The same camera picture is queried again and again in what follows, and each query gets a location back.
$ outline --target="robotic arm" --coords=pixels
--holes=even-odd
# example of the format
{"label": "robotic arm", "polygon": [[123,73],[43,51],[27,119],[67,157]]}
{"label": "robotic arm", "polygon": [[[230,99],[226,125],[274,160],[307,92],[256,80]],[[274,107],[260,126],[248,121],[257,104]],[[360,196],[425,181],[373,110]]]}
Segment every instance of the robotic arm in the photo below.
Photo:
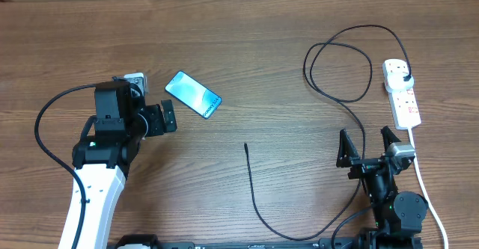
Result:
{"label": "robotic arm", "polygon": [[[113,211],[128,178],[140,141],[177,129],[171,100],[146,105],[143,73],[113,78],[95,87],[97,115],[88,119],[73,148],[73,166],[85,187],[87,204],[77,248],[106,248]],[[95,133],[89,136],[91,126]],[[71,248],[79,223],[81,195],[73,181],[73,196],[58,248]]]}

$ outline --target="white arm tube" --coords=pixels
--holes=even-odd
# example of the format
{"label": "white arm tube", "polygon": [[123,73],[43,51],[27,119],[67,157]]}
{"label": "white arm tube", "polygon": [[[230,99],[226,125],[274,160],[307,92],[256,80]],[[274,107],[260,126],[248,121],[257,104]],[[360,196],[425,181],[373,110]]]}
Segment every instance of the white arm tube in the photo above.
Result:
{"label": "white arm tube", "polygon": [[[113,211],[125,186],[125,176],[118,166],[107,168],[106,164],[83,165],[75,170],[85,187],[87,200],[85,220],[77,248],[104,249],[108,241]],[[81,195],[73,180],[73,196],[67,221],[61,235],[59,249],[70,249],[75,238],[80,218]]]}

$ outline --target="white cable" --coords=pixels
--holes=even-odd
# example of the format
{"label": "white cable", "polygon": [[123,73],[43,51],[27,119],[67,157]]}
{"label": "white cable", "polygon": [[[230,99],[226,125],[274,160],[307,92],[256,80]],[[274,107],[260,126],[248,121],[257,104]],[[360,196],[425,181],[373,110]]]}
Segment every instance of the white cable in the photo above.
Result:
{"label": "white cable", "polygon": [[[412,137],[412,129],[410,127],[407,129],[407,133],[409,135],[409,142],[415,148],[414,138]],[[426,187],[424,186],[424,182],[422,181],[421,171],[419,170],[417,155],[414,159],[414,169],[416,169],[416,175],[418,176],[418,181],[419,181],[419,185],[421,186],[422,194],[424,195],[424,198],[429,203],[429,209],[431,213],[433,214],[434,219],[436,219],[439,229],[441,230],[442,240],[444,241],[444,249],[448,249],[449,248],[448,234],[446,233],[446,229],[442,225],[441,219],[439,219],[439,216],[437,215],[436,210],[434,209],[433,204],[431,203],[431,200],[429,199],[429,196],[427,195]]]}

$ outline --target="wooden table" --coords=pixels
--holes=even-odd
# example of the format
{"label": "wooden table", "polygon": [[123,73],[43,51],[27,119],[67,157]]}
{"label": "wooden table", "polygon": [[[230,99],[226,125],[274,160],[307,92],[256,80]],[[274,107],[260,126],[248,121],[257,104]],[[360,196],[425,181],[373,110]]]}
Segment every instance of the wooden table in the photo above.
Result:
{"label": "wooden table", "polygon": [[[257,204],[278,231],[306,236],[341,209],[356,181],[335,159],[339,131],[358,150],[361,133],[339,105],[302,78],[309,46],[352,25],[394,30],[409,54],[423,124],[416,145],[428,193],[452,248],[479,238],[479,0],[123,0],[0,4],[0,248],[56,248],[72,178],[38,147],[34,120],[57,93],[112,76],[144,72],[147,103],[184,70],[223,98],[204,120],[174,100],[178,130],[143,142],[115,210],[110,241],[156,233],[162,241],[281,241],[251,205],[243,142],[248,142]],[[338,42],[373,60],[373,84],[348,104],[367,132],[367,157],[382,152],[379,130],[394,127],[381,64],[403,58],[386,31],[350,31]],[[327,93],[355,98],[368,78],[359,53],[330,46],[315,77]],[[92,90],[60,99],[40,134],[61,159],[88,116]],[[404,141],[405,132],[395,131]],[[413,169],[401,191],[420,192]],[[347,214],[367,206],[360,192]],[[372,226],[369,214],[345,226]],[[330,237],[337,224],[322,237]],[[421,234],[440,248],[431,214]]]}

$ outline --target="white power strip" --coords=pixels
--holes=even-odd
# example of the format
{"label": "white power strip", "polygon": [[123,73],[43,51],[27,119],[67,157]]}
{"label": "white power strip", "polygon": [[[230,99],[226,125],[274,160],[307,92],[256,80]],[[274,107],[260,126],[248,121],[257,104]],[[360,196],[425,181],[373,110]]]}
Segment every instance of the white power strip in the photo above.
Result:
{"label": "white power strip", "polygon": [[[421,117],[419,115],[418,102],[416,101],[414,90],[414,79],[412,82],[405,82],[403,77],[409,72],[407,63],[400,59],[388,59],[382,64],[382,71],[384,73],[384,85],[388,91],[389,101],[391,102],[391,110],[394,118],[394,125],[396,129],[407,129],[409,133],[409,141],[415,148],[414,138],[412,136],[412,128],[421,124]],[[429,209],[436,219],[436,222],[441,230],[442,240],[444,241],[444,249],[449,248],[448,234],[441,219],[436,213],[436,210],[427,195],[426,187],[422,180],[421,171],[419,170],[418,156],[414,159],[414,169],[418,176],[419,185],[421,186],[422,194],[429,203]]]}

